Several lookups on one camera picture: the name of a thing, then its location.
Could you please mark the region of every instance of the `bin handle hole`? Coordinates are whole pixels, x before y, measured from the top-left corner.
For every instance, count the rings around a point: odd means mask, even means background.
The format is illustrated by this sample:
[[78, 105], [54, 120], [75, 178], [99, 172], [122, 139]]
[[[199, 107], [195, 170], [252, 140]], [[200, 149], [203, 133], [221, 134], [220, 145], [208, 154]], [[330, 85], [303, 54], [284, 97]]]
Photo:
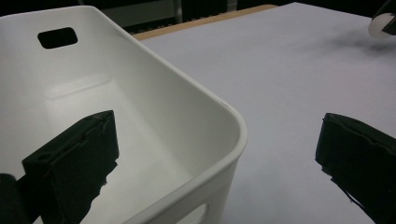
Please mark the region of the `bin handle hole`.
[[209, 210], [209, 204], [204, 203], [201, 206], [195, 208], [188, 215], [184, 216], [176, 224], [200, 224], [206, 218]]
[[76, 32], [71, 27], [42, 32], [37, 38], [44, 49], [57, 49], [78, 42]]

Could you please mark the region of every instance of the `white tabletop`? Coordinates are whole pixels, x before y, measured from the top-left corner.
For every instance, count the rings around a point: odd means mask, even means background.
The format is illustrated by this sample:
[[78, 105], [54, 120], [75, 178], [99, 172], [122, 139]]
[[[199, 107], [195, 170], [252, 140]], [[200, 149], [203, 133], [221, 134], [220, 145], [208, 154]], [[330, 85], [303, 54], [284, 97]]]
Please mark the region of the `white tabletop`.
[[223, 224], [374, 223], [315, 162], [327, 112], [396, 136], [396, 38], [370, 20], [291, 4], [144, 41], [247, 122]]

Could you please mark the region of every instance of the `white plastic bin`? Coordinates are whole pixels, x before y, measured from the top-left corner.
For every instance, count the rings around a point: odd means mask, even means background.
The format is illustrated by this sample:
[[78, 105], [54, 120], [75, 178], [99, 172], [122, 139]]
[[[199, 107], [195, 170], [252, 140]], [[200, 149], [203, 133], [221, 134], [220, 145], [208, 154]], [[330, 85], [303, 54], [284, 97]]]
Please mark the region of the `white plastic bin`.
[[[77, 43], [45, 49], [63, 28]], [[110, 109], [120, 158], [82, 223], [219, 223], [247, 142], [234, 109], [94, 7], [0, 18], [0, 173]]]

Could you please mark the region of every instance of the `white table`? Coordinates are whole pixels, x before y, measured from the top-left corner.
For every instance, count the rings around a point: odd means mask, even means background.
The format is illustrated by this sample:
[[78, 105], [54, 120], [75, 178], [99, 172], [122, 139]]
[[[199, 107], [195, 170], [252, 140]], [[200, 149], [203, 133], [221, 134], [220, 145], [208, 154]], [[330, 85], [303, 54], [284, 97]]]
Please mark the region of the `white table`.
[[326, 112], [396, 136], [396, 39], [369, 23], [291, 4], [143, 41], [247, 122], [223, 224], [374, 223], [315, 162]]

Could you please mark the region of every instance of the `wooden table edge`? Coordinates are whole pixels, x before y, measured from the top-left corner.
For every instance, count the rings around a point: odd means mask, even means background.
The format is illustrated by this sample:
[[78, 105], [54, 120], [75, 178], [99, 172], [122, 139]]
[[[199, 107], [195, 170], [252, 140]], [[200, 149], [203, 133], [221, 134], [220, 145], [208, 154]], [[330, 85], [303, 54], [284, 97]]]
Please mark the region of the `wooden table edge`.
[[152, 37], [155, 37], [155, 36], [158, 36], [158, 35], [166, 35], [166, 34], [170, 34], [170, 33], [176, 32], [176, 31], [189, 29], [191, 27], [208, 24], [208, 23], [211, 23], [211, 22], [224, 21], [224, 20], [228, 20], [228, 19], [231, 19], [231, 18], [248, 15], [248, 14], [251, 14], [251, 13], [264, 11], [264, 10], [267, 10], [267, 9], [270, 9], [270, 8], [274, 8], [274, 7], [277, 7], [277, 6], [274, 6], [274, 5], [262, 5], [262, 6], [259, 6], [259, 7], [251, 7], [251, 8], [247, 8], [247, 9], [238, 10], [238, 11], [227, 12], [227, 13], [224, 13], [224, 14], [220, 14], [218, 16], [208, 17], [208, 18], [197, 20], [197, 21], [188, 21], [188, 22], [183, 22], [181, 24], [176, 24], [176, 25], [163, 27], [163, 28], [160, 28], [160, 29], [152, 30], [152, 31], [147, 31], [147, 32], [144, 32], [144, 33], [133, 35], [133, 37], [136, 38], [137, 40], [144, 40], [144, 39], [152, 38]]

